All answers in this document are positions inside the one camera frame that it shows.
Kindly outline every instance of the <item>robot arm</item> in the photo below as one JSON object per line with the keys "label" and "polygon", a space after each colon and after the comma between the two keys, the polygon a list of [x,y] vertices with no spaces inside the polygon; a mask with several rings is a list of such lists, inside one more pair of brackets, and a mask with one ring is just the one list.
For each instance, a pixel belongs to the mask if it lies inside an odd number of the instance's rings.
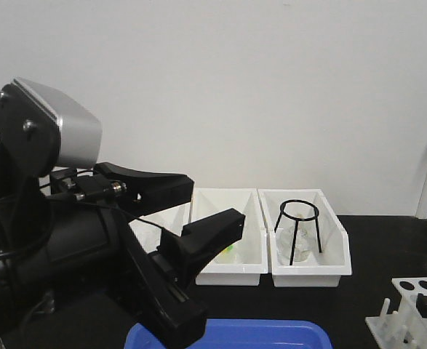
{"label": "robot arm", "polygon": [[230,209],[181,236],[162,228],[146,254],[128,223],[189,202],[193,181],[95,165],[100,137],[100,122],[62,92],[24,79],[0,92],[0,335],[44,294],[59,308],[104,289],[167,348],[185,348],[203,335],[207,309],[184,289],[242,237],[244,215]]}

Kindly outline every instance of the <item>black wire stand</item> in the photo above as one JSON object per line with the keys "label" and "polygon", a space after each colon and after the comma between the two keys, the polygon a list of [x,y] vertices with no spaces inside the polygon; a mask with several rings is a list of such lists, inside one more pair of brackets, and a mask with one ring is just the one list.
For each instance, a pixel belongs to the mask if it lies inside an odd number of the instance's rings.
{"label": "black wire stand", "polygon": [[[310,206],[311,208],[314,209],[314,215],[311,217],[307,217],[307,218],[300,218],[300,217],[292,216],[292,215],[286,213],[284,211],[286,209],[286,205],[290,204],[292,202],[298,202],[300,204],[305,204],[305,205]],[[286,201],[282,202],[281,205],[279,205],[279,216],[278,216],[278,220],[276,221],[276,225],[274,227],[274,232],[276,233],[276,229],[278,229],[278,225],[279,225],[279,222],[281,221],[282,216],[285,216],[285,217],[287,217],[290,220],[293,220],[295,222],[295,224],[294,224],[294,239],[292,240],[291,257],[290,257],[289,265],[292,265],[292,261],[294,260],[295,241],[298,237],[298,228],[299,228],[300,222],[310,222],[312,220],[315,221],[316,240],[318,241],[318,250],[320,253],[322,253],[322,243],[320,241],[320,227],[318,224],[318,216],[319,215],[320,215],[320,211],[318,210],[318,207],[316,207],[311,202],[308,202],[305,200],[297,200],[297,199],[286,200]]]}

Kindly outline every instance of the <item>black cable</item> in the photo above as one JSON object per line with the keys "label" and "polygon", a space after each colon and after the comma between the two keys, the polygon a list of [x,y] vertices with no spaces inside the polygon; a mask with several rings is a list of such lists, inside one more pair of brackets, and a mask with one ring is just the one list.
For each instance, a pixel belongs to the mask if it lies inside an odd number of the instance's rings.
{"label": "black cable", "polygon": [[19,257],[20,255],[27,254],[30,251],[38,249],[46,244],[49,237],[52,235],[53,226],[55,225],[55,211],[53,209],[50,210],[50,224],[48,229],[45,230],[43,234],[41,234],[36,240],[31,243],[11,251],[3,251],[0,252],[0,260],[7,260],[9,258]]}
{"label": "black cable", "polygon": [[[64,180],[66,178],[76,177],[77,175],[80,175],[80,174],[86,173],[86,172],[97,173],[93,169],[83,169],[81,171],[78,171],[77,173],[73,173],[72,175],[65,176],[65,177],[61,178],[61,180]],[[39,187],[39,189],[46,188],[50,185],[51,185],[51,183],[49,182],[47,184],[41,185]],[[12,200],[12,199],[6,200],[6,198],[9,198],[9,197],[10,196],[5,196],[3,198],[0,198],[0,205],[1,204],[11,204],[12,202],[15,202],[15,200]],[[33,251],[35,249],[42,247],[44,244],[46,244],[46,242],[48,241],[48,238],[52,235],[53,225],[55,223],[55,212],[53,210],[51,210],[50,214],[51,214],[51,217],[50,217],[49,227],[42,235],[40,235],[36,240],[31,242],[30,244],[28,244],[24,247],[21,247],[20,249],[14,249],[11,251],[0,252],[0,260],[7,260],[9,258],[19,257],[22,254],[26,254],[30,251]]]}
{"label": "black cable", "polygon": [[[46,292],[41,300],[35,304],[24,316],[23,319],[20,322],[19,325],[19,333],[21,336],[21,340],[23,341],[23,347],[26,348],[26,344],[27,344],[27,339],[25,336],[25,328],[27,327],[29,321],[32,319],[32,316],[34,315],[39,315],[39,314],[48,314],[48,313],[52,313],[54,311],[54,305],[53,305],[54,299],[53,299],[53,294],[51,292]],[[39,309],[41,307],[44,307],[45,305],[47,305],[50,308],[50,312],[47,311],[39,311]]]}
{"label": "black cable", "polygon": [[[55,202],[62,202],[62,203],[66,203],[67,201],[58,199],[58,198],[49,198],[49,201],[55,201]],[[125,215],[131,217],[133,220],[138,220],[139,222],[145,223],[145,224],[149,224],[149,225],[153,225],[154,227],[160,228],[160,229],[165,229],[165,227],[163,227],[162,225],[156,224],[154,222],[150,222],[149,220],[144,220],[142,218],[139,218],[138,216],[126,211],[125,209],[122,209],[120,207],[114,207],[114,206],[106,206],[106,205],[102,205],[102,204],[95,204],[92,202],[81,202],[81,201],[76,201],[75,202],[76,205],[80,205],[80,206],[88,206],[88,207],[96,207],[98,209],[110,209],[110,210],[115,210],[121,213],[124,213]]]}

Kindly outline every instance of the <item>screw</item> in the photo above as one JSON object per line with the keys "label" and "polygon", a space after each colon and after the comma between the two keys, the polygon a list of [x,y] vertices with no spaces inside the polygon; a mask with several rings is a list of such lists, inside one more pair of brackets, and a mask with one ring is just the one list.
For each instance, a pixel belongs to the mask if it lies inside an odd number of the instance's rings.
{"label": "screw", "polygon": [[31,133],[33,130],[37,128],[37,124],[32,120],[26,119],[23,124],[23,131],[27,133]]}

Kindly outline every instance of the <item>black tabletop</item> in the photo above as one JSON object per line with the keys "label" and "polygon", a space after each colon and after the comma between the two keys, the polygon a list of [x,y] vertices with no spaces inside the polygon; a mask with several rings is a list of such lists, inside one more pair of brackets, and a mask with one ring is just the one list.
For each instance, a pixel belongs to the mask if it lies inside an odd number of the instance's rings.
{"label": "black tabletop", "polygon": [[[192,286],[188,293],[209,306],[210,318],[307,320],[328,333],[334,349],[375,349],[364,322],[377,316],[384,298],[396,310],[400,296],[392,278],[427,276],[427,221],[414,217],[340,216],[349,235],[352,276],[335,288],[276,288],[271,275],[259,286]],[[134,321],[108,298],[96,295],[31,323],[28,347],[123,348]],[[21,348],[17,333],[6,349]]]}

